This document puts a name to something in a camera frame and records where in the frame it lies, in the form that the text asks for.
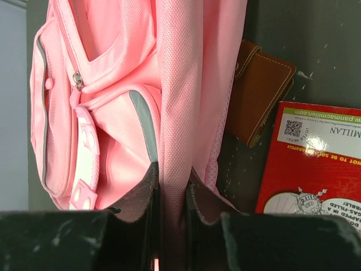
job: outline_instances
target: brown wallet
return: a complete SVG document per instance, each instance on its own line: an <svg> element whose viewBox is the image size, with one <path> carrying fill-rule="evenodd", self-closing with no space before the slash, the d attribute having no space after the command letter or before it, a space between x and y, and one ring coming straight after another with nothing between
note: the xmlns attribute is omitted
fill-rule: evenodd
<svg viewBox="0 0 361 271"><path fill-rule="evenodd" d="M261 137L268 117L293 85L296 67L243 40L240 46L226 131L248 147Z"/></svg>

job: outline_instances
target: cartoon illustration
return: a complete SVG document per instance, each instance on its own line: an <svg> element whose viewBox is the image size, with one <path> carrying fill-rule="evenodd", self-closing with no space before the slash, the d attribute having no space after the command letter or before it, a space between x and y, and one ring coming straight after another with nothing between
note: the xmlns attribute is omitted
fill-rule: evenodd
<svg viewBox="0 0 361 271"><path fill-rule="evenodd" d="M280 193L274 195L265 205L264 213L289 213L300 215L327 215L328 212L323 209L320 196L327 192L323 189L317 194L305 193L299 187L299 194Z"/></svg>
<svg viewBox="0 0 361 271"><path fill-rule="evenodd" d="M303 215L327 215L327 211L322 209L322 201L318 198L327 192L327 189L323 189L318 192L317 195L311 193L304 193L299 187L300 194L297 196L297 205L299 210L297 214Z"/></svg>

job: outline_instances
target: wallet stitching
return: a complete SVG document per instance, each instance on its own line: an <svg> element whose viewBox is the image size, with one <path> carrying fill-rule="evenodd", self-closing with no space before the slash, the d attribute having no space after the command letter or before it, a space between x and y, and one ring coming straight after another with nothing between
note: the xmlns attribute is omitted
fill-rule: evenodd
<svg viewBox="0 0 361 271"><path fill-rule="evenodd" d="M269 104L269 106L267 107L267 109L264 111L262 117L259 119L257 125L254 127L252 133L250 134L250 137L248 138L247 145L249 145L249 142L250 142L251 138L253 137L254 131L256 130L256 128L258 127L259 123L260 123L261 120L263 119L265 113L268 111L268 109L270 108L270 106L273 104L273 101L274 101L274 99L276 98L276 96L278 95L279 90L280 90L280 89L282 88L282 86L286 83L289 75L290 75L291 72L292 72L292 69L291 69L289 66L285 65L285 64L279 63L279 62L277 62L277 61L274 61L273 59L267 58L267 57L265 57L265 56L263 56L263 55L260 55L260 54L257 54L257 53L256 53L255 55L256 55L256 56L260 56L260 57L262 57L262 58L264 58L264 59L267 59L267 60L269 60L269 61L272 61L272 62L274 62L274 63L280 64L280 65L282 65L282 66L285 66L286 68L289 69L289 73L288 73L287 77L285 78L285 80L283 81L283 83L281 84L281 86L280 86L280 88L278 89L278 91L276 92L276 94L274 95L274 97L272 98L271 103Z"/></svg>
<svg viewBox="0 0 361 271"><path fill-rule="evenodd" d="M257 51L259 49L259 46L256 46L248 55L246 61L243 63L242 68L239 70L239 72L236 74L235 78L237 78L239 76L239 74L241 74L241 72L243 71L244 66L248 63L249 59L254 55L254 52Z"/></svg>

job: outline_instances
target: qr code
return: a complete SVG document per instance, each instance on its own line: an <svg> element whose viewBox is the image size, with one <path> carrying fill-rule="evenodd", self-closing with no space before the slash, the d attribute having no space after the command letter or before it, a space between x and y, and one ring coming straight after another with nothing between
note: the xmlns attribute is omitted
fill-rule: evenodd
<svg viewBox="0 0 361 271"><path fill-rule="evenodd" d="M301 121L288 120L286 123L286 129L284 131L284 134L290 135L292 137L300 137L301 128Z"/></svg>

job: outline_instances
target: red book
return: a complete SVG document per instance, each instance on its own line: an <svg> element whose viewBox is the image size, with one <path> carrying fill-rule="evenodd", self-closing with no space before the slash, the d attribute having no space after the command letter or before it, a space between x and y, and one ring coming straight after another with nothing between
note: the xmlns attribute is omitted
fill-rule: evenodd
<svg viewBox="0 0 361 271"><path fill-rule="evenodd" d="M280 102L257 213L334 215L361 232L361 110Z"/></svg>

